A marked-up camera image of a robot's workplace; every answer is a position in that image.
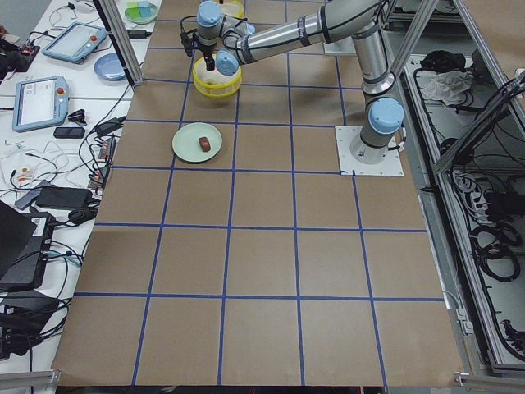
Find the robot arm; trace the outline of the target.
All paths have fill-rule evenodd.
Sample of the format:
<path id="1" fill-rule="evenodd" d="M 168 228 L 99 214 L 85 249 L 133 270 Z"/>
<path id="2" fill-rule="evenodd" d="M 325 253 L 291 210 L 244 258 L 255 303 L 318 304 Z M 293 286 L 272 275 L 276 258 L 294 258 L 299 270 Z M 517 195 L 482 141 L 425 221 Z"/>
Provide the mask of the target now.
<path id="1" fill-rule="evenodd" d="M 370 149 L 388 146 L 402 126 L 403 107 L 388 93 L 395 76 L 388 66 L 377 15 L 380 1 L 331 1 L 296 21 L 256 31 L 224 14 L 214 1 L 199 4 L 197 26 L 185 39 L 187 54 L 200 51 L 208 70 L 232 76 L 243 66 L 323 42 L 351 38 L 362 73 L 367 122 L 360 140 Z"/>

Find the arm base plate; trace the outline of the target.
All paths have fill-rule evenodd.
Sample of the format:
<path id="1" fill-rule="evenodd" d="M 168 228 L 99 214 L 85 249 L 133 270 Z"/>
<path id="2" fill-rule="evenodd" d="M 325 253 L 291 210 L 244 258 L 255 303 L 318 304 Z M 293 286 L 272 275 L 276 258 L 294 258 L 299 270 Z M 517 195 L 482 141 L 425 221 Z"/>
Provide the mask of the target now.
<path id="1" fill-rule="evenodd" d="M 335 126 L 340 174 L 343 176 L 403 176 L 404 170 L 392 137 L 387 147 L 371 148 L 361 139 L 361 126 Z"/>

